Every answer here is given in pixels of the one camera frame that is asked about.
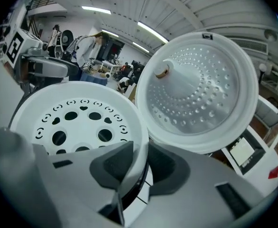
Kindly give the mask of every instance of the wall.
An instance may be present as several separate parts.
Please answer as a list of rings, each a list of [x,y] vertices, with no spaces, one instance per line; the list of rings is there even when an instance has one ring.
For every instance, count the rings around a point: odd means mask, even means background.
[[[43,29],[41,40],[50,40],[53,27],[56,24],[60,25],[61,31],[70,30],[74,38],[83,35],[93,35],[101,30],[99,22],[90,17],[81,18],[67,16],[66,18],[54,18],[49,16],[49,18],[38,18],[36,20],[38,30]]]
[[[234,37],[246,37],[256,40],[261,40],[268,44],[269,56],[272,62],[278,65],[278,38],[275,42],[266,41],[264,36],[264,29],[259,28],[241,28],[241,27],[231,27],[231,28],[216,28],[209,30],[214,33],[218,33],[224,36],[234,36]]]
[[[49,12],[64,12],[66,11],[65,8],[63,8],[60,4],[49,4],[46,6],[42,6],[36,9],[32,9],[28,12],[28,16],[31,15],[37,15],[37,14],[41,14],[41,13],[49,13]]]
[[[17,0],[16,3],[12,6],[13,13],[10,18],[10,26],[11,30],[10,33],[6,36],[5,42],[9,46],[10,41],[12,40],[13,36],[15,35],[18,28],[20,28],[23,18],[26,14],[26,6],[28,5],[30,0]]]
[[[132,63],[133,60],[140,62],[145,65],[149,61],[150,57],[146,56],[144,53],[139,52],[135,48],[125,44],[119,54],[119,60],[122,60],[122,64],[128,62]]]

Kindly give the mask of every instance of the red label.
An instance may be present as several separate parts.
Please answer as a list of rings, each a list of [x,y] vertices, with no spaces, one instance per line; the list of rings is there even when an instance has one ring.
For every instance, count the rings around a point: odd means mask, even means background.
[[[272,179],[276,177],[278,177],[278,166],[270,171],[268,179]]]

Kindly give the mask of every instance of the air conditioner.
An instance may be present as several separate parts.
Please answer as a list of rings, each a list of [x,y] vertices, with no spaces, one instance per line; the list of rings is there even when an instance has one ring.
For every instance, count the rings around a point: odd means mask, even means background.
[[[252,39],[231,38],[231,37],[229,37],[229,39],[234,41],[238,46],[240,46],[245,50],[261,53],[264,55],[269,54],[269,48],[266,42],[252,40]]]

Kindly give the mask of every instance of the white shirt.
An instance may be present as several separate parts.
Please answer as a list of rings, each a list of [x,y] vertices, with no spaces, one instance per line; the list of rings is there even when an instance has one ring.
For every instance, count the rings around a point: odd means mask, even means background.
[[[125,83],[127,80],[129,80],[129,78],[123,77],[122,79],[119,80],[119,84],[120,83]]]
[[[59,31],[56,31],[55,29],[53,30],[53,33],[52,33],[52,36],[51,36],[51,39],[48,43],[48,47],[51,47],[51,46],[56,46],[57,44],[57,38],[58,38],[58,35],[60,34]]]
[[[93,47],[97,47],[96,45],[96,37],[86,37],[82,39],[77,45],[79,49],[77,50],[77,64],[79,67],[83,67],[86,61],[90,59],[90,54],[93,50]]]

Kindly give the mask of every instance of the black slot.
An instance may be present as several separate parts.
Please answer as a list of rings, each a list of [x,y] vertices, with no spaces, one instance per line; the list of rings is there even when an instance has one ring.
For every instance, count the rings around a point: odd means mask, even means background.
[[[250,210],[248,204],[236,192],[236,190],[228,183],[216,186],[226,204],[231,209],[236,219],[244,215]]]
[[[60,168],[60,167],[64,167],[66,165],[70,165],[70,164],[73,164],[70,160],[58,161],[58,162],[53,163],[53,165],[56,169]]]

